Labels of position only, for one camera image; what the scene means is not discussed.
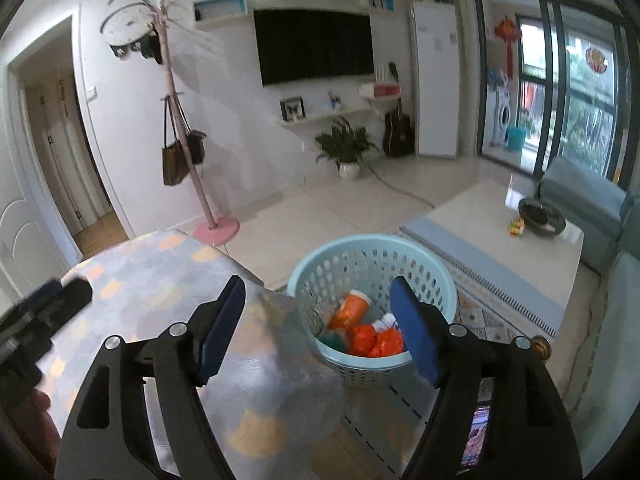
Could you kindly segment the person's hand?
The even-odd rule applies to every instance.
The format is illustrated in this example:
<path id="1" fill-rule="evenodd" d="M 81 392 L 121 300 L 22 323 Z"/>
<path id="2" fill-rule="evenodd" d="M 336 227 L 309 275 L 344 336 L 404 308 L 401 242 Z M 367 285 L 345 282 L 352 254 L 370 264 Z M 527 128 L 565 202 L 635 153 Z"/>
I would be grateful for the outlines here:
<path id="1" fill-rule="evenodd" d="M 50 396 L 40 389 L 33 388 L 9 411 L 9 420 L 29 452 L 49 474 L 53 474 L 61 436 L 49 413 L 50 407 Z"/>

